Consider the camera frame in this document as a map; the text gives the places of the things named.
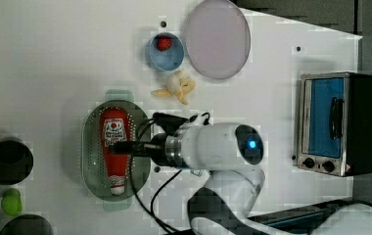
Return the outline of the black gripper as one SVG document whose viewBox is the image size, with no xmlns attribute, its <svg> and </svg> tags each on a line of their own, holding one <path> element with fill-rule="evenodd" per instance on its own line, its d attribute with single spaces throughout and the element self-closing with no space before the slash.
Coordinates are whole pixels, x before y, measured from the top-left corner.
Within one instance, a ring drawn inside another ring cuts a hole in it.
<svg viewBox="0 0 372 235">
<path fill-rule="evenodd" d="M 138 145 L 135 141 L 115 142 L 108 147 L 108 153 L 113 155 L 131 155 L 135 152 L 135 157 L 148 157 L 156 165 L 168 165 L 168 160 L 165 155 L 165 140 L 164 133 L 157 134 L 149 142 L 140 142 Z"/>
</svg>

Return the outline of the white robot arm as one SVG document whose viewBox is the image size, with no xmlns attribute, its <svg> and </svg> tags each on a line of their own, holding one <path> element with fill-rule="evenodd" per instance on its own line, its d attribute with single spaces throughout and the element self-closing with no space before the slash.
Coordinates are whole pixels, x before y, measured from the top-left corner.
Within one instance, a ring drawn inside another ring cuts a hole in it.
<svg viewBox="0 0 372 235">
<path fill-rule="evenodd" d="M 372 206 L 345 206 L 311 232 L 294 234 L 248 218 L 264 182 L 259 167 L 263 143 L 251 126 L 210 124 L 206 114 L 190 118 L 155 113 L 152 123 L 163 129 L 150 141 L 137 137 L 118 141 L 110 152 L 146 157 L 156 165 L 207 170 L 210 177 L 187 202 L 195 235 L 372 235 Z"/>
</svg>

